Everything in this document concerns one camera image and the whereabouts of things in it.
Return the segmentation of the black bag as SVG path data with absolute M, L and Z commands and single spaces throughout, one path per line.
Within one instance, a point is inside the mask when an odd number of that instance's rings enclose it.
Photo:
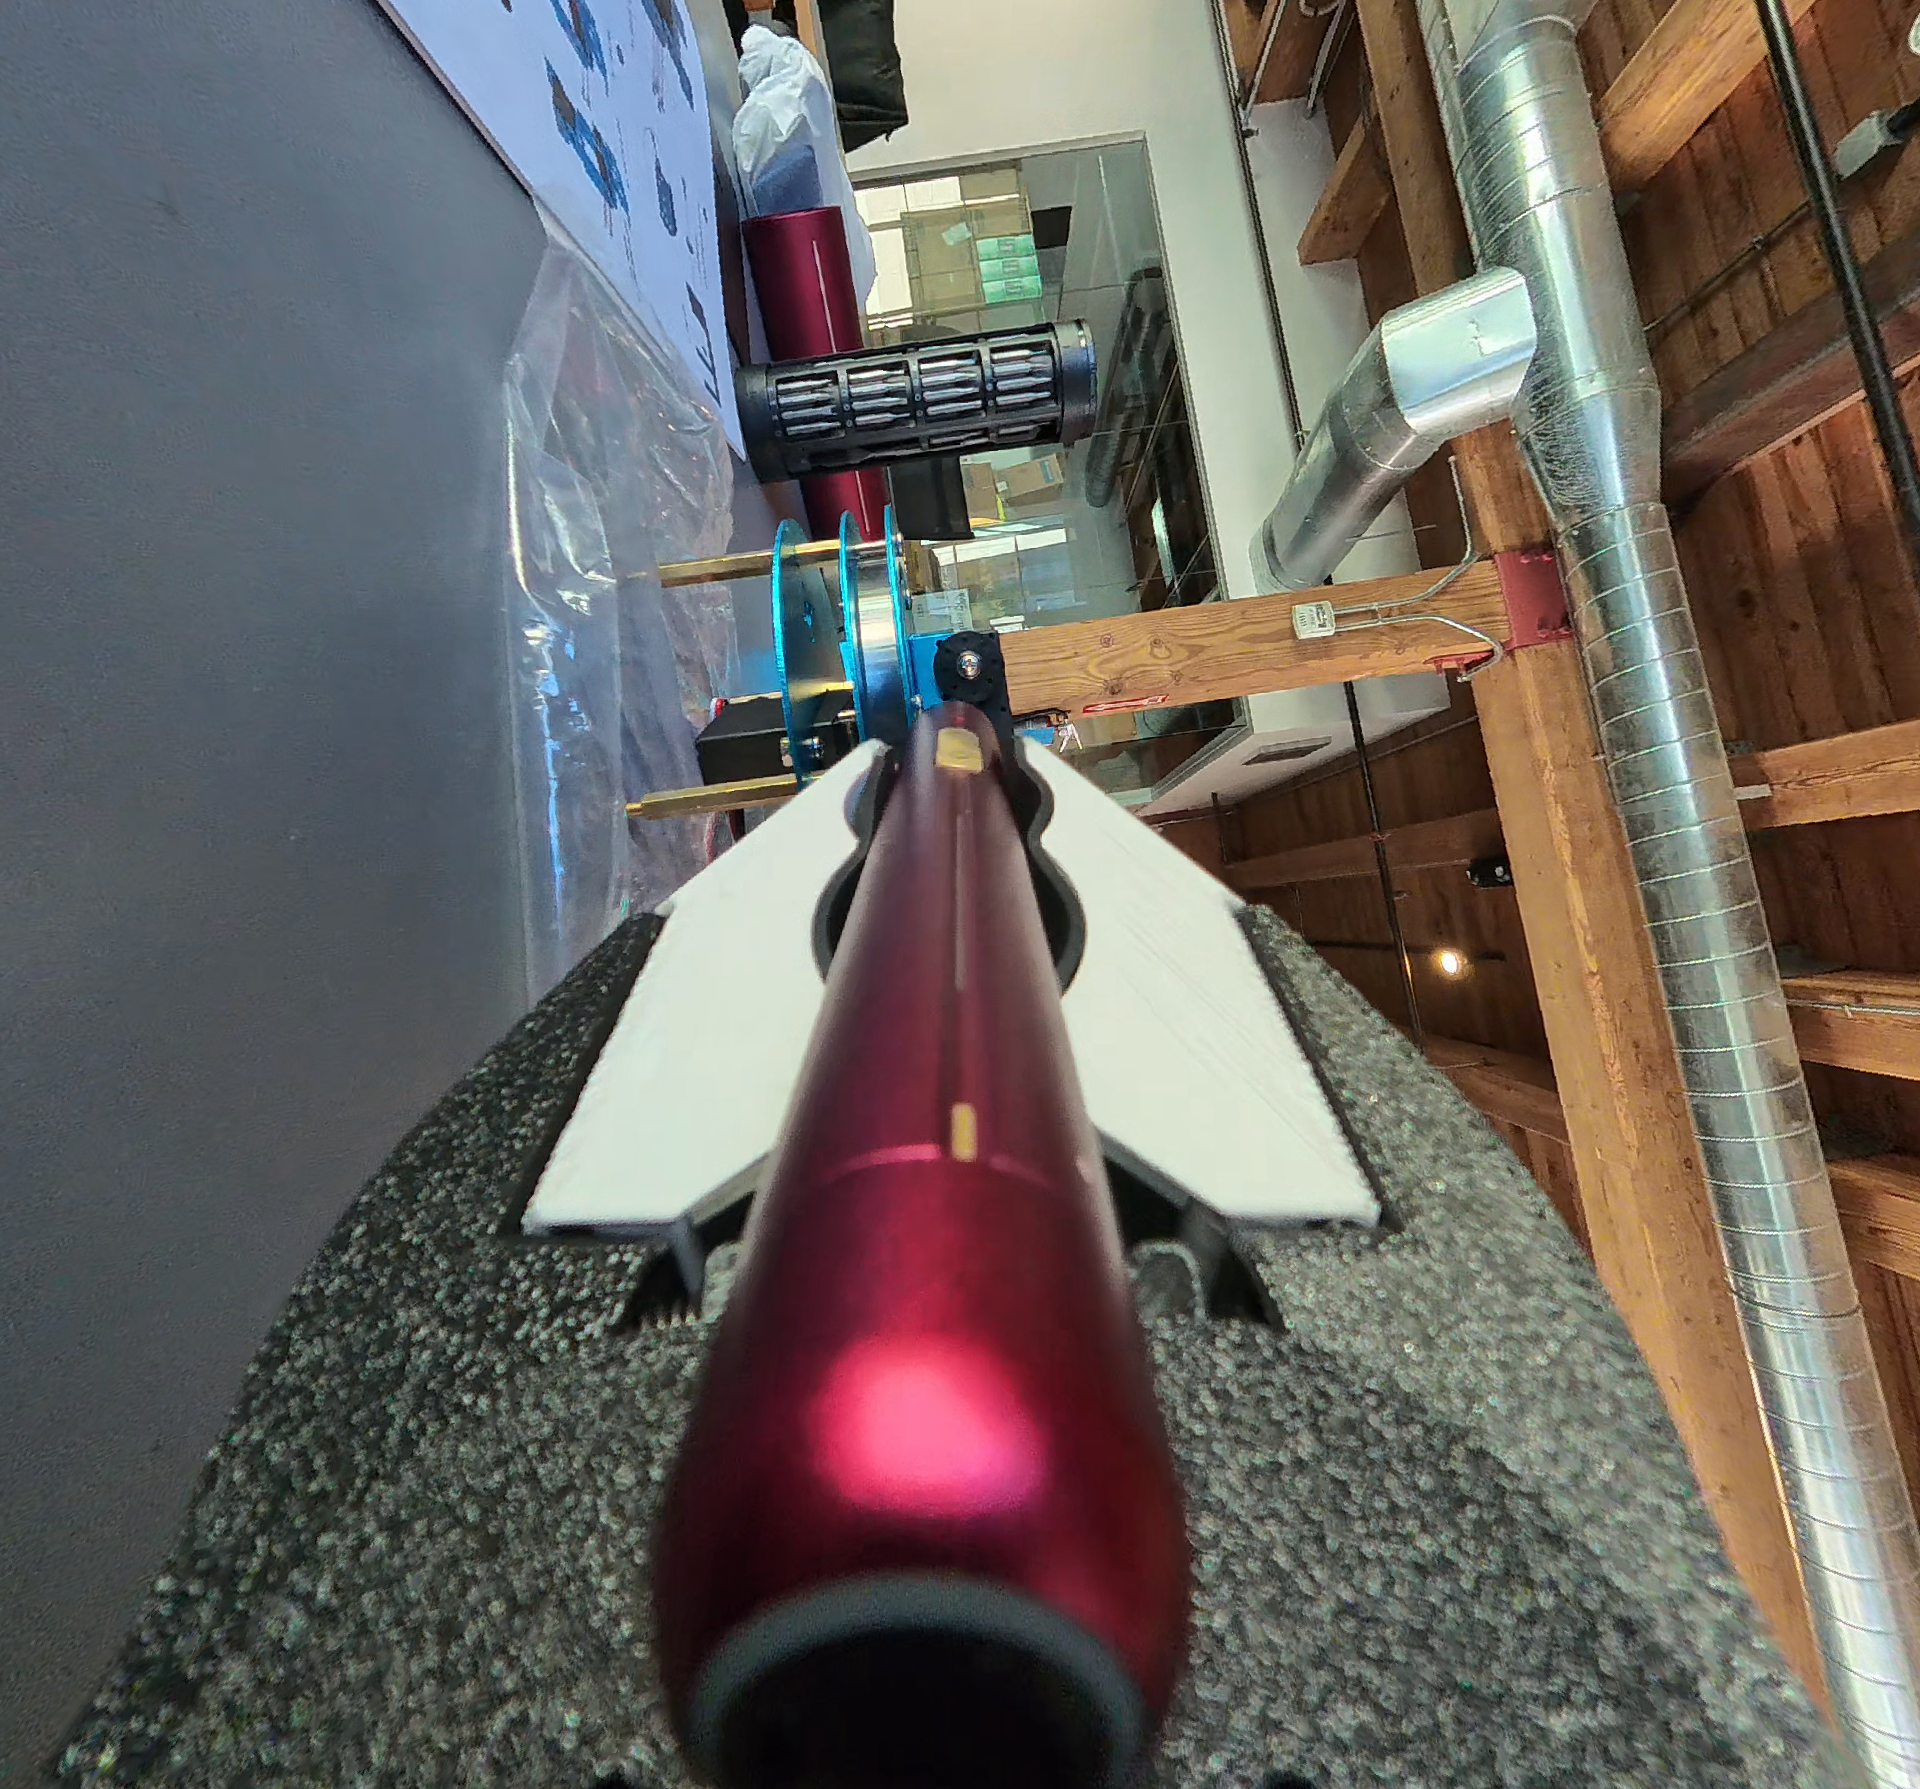
M 847 153 L 889 138 L 910 121 L 896 0 L 818 0 L 834 115 Z

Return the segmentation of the red metal bracket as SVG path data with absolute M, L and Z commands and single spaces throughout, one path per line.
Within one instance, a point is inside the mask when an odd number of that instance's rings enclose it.
M 1503 552 L 1494 556 L 1510 654 L 1571 642 L 1565 581 L 1551 546 Z

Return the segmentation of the red electric screwdriver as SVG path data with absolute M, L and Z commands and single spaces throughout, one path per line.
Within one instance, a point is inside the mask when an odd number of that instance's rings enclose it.
M 1012 797 L 970 702 L 889 757 L 653 1538 L 712 1785 L 1127 1785 L 1189 1528 Z

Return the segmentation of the wooden ceiling beam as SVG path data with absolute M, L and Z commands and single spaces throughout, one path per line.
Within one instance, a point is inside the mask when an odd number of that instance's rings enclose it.
M 1336 687 L 1432 667 L 1480 649 L 1436 623 L 1295 642 L 1303 600 L 1374 600 L 1426 590 L 1443 568 L 1326 583 L 1260 597 L 1162 607 L 1018 629 L 1003 639 L 1014 716 L 1114 716 L 1152 709 Z M 1481 561 L 1439 607 L 1507 642 L 1500 578 Z

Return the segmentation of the black servo motor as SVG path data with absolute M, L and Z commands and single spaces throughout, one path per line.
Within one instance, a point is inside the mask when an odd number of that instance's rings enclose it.
M 993 725 L 1001 745 L 1012 755 L 1014 709 L 1006 674 L 1003 635 L 998 629 L 950 629 L 941 639 L 912 639 L 916 690 L 924 709 L 966 702 Z

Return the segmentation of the black monitor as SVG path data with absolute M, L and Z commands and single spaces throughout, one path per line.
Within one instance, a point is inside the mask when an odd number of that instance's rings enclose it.
M 960 456 L 899 459 L 886 466 L 902 536 L 966 542 L 973 536 L 966 465 Z

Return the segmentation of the black screwdriver bit holder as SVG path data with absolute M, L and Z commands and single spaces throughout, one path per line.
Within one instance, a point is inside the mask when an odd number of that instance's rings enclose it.
M 764 481 L 902 459 L 1076 443 L 1098 414 L 1079 318 L 736 369 L 743 453 Z

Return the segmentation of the large clear plastic bag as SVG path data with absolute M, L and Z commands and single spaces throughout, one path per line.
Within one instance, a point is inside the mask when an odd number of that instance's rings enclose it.
M 501 379 L 505 705 L 527 999 L 707 861 L 697 734 L 738 671 L 726 583 L 666 562 L 733 548 L 736 461 L 677 353 L 549 228 Z

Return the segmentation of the wooden post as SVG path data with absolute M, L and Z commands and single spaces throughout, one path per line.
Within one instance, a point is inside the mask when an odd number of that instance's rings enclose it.
M 1356 0 L 1356 12 L 1413 282 L 1417 292 L 1441 289 L 1471 270 L 1471 235 L 1417 2 Z M 1551 552 L 1515 429 L 1503 420 L 1471 433 L 1452 453 L 1481 542 Z M 1599 1277 L 1642 1345 L 1735 1570 L 1827 1715 L 1791 1512 L 1577 645 L 1525 648 L 1473 690 Z

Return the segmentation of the silver ventilation duct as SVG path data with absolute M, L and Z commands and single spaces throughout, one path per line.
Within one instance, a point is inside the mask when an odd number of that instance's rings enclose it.
M 1621 1113 L 1634 1088 L 1677 1139 L 1685 1217 L 1714 1237 L 1724 1281 L 1696 1282 L 1740 1330 L 1740 1391 L 1718 1391 L 1682 1339 L 1651 1358 L 1731 1554 L 1766 1557 L 1763 1602 L 1817 1657 L 1843 1759 L 1868 1785 L 1918 1782 L 1918 1522 L 1817 1129 L 1738 783 L 1718 728 L 1695 607 L 1663 503 L 1658 382 L 1628 273 L 1577 34 L 1561 0 L 1497 0 L 1473 38 L 1446 0 L 1356 0 L 1382 76 L 1388 175 L 1416 273 L 1522 275 L 1536 357 L 1519 391 L 1519 453 L 1467 461 L 1477 524 L 1541 511 L 1565 587 L 1571 642 L 1547 671 L 1494 674 L 1500 710 L 1565 693 L 1587 716 L 1536 774 L 1531 861 L 1565 866 L 1565 896 L 1599 973 L 1599 893 L 1574 893 L 1571 808 L 1599 808 L 1606 879 L 1635 877 L 1631 985 L 1616 991 L 1599 1068 L 1580 1086 Z

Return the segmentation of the metal conduit with tag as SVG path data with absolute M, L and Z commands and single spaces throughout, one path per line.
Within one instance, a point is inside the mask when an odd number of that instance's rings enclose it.
M 1353 603 L 1336 603 L 1327 597 L 1319 600 L 1303 600 L 1292 607 L 1292 639 L 1295 642 L 1330 642 L 1345 632 L 1361 632 L 1361 629 L 1381 629 L 1381 626 L 1413 626 L 1413 623 L 1436 623 L 1443 629 L 1452 629 L 1452 635 L 1465 635 L 1473 645 L 1480 645 L 1477 654 L 1465 660 L 1439 660 L 1436 671 L 1446 674 L 1452 671 L 1459 678 L 1477 678 L 1480 674 L 1489 674 L 1491 667 L 1503 665 L 1515 648 L 1510 642 L 1503 642 L 1491 635 L 1484 626 L 1471 623 L 1459 616 L 1451 616 L 1439 607 L 1439 596 L 1452 590 L 1459 581 L 1465 581 L 1480 562 L 1480 546 L 1477 546 L 1477 523 L 1473 511 L 1467 503 L 1465 481 L 1459 477 L 1459 456 L 1446 459 L 1451 465 L 1451 479 L 1452 479 L 1452 497 L 1459 504 L 1459 523 L 1465 533 L 1465 555 L 1452 568 L 1443 568 L 1436 583 L 1430 583 L 1422 591 L 1413 596 L 1397 596 L 1397 597 L 1374 597 L 1374 600 L 1353 600 Z

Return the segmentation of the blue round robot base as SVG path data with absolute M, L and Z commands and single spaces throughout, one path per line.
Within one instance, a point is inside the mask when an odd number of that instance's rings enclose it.
M 720 750 L 723 777 L 627 800 L 635 821 L 738 816 L 777 808 L 825 774 L 854 745 L 902 745 L 924 716 L 916 690 L 906 539 L 896 514 L 863 539 L 847 514 L 838 539 L 806 539 L 786 519 L 768 552 L 661 567 L 664 587 L 770 581 L 777 690 L 720 697 L 700 734 Z

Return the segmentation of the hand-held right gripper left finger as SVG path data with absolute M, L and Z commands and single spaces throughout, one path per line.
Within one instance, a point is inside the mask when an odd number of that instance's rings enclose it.
M 813 921 L 857 851 L 852 816 L 879 757 L 879 742 L 854 745 L 666 901 L 523 1208 L 527 1235 L 656 1235 L 754 1184 L 825 1002 Z

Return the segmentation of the printed instruction sheet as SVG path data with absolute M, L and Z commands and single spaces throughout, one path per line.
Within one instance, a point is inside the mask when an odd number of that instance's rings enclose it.
M 685 0 L 375 2 L 743 453 Z

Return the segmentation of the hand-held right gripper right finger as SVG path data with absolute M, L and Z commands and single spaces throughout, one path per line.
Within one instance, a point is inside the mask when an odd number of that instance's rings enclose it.
M 1085 918 L 1064 991 L 1095 1133 L 1226 1224 L 1381 1224 L 1381 1197 L 1240 921 L 1240 901 L 1067 757 L 1022 745 L 1041 851 Z

